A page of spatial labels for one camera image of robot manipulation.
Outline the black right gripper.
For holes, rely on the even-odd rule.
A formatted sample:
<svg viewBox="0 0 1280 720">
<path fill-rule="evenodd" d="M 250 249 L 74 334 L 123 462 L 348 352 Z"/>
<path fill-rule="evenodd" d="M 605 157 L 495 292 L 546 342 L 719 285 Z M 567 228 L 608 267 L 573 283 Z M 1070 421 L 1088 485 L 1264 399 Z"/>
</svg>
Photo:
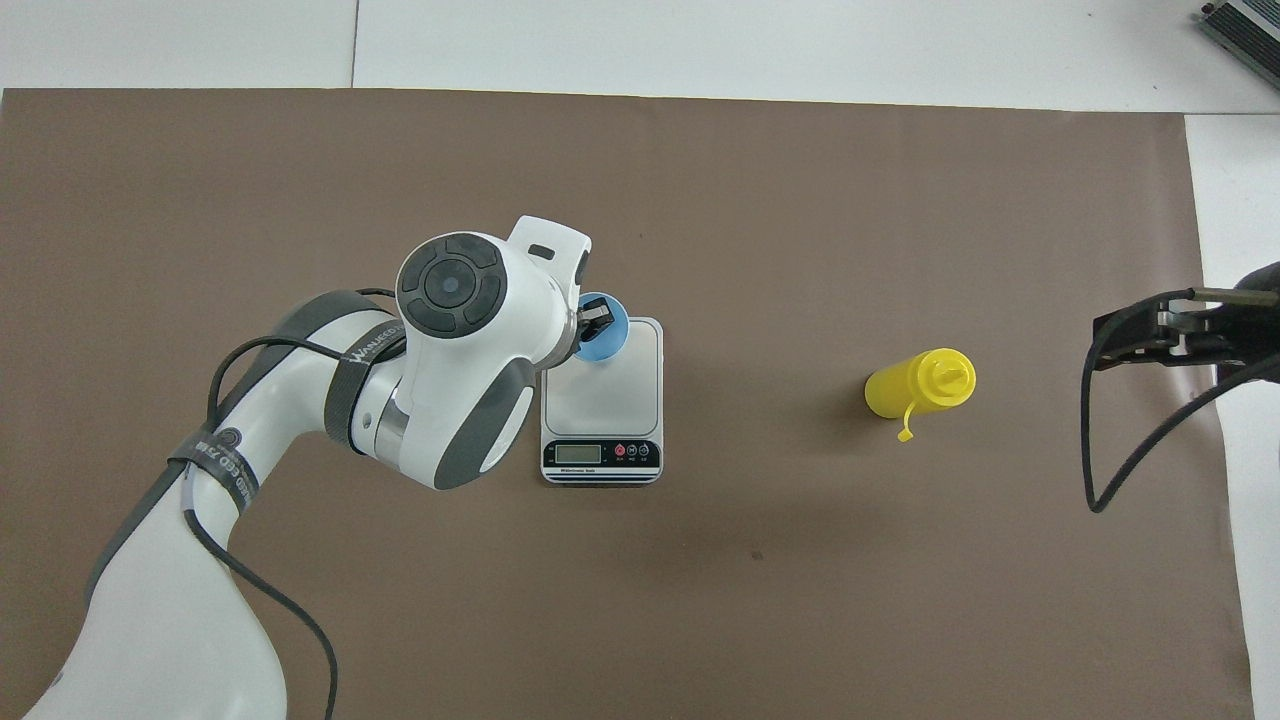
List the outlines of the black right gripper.
<svg viewBox="0 0 1280 720">
<path fill-rule="evenodd" d="M 1233 291 L 1270 292 L 1277 296 L 1279 263 L 1270 263 L 1235 283 Z M 1279 309 L 1270 306 L 1226 304 L 1210 311 L 1217 323 L 1215 332 L 1229 345 L 1229 361 L 1215 364 L 1213 383 L 1221 386 L 1260 363 L 1277 356 Z M 1092 346 L 1097 347 L 1094 372 L 1106 372 L 1121 364 L 1157 363 L 1166 359 L 1216 359 L 1216 340 L 1208 333 L 1206 301 L 1193 295 L 1135 304 L 1108 334 L 1105 327 L 1123 310 L 1096 316 L 1092 322 Z M 1279 383 L 1277 365 L 1254 380 Z"/>
</svg>

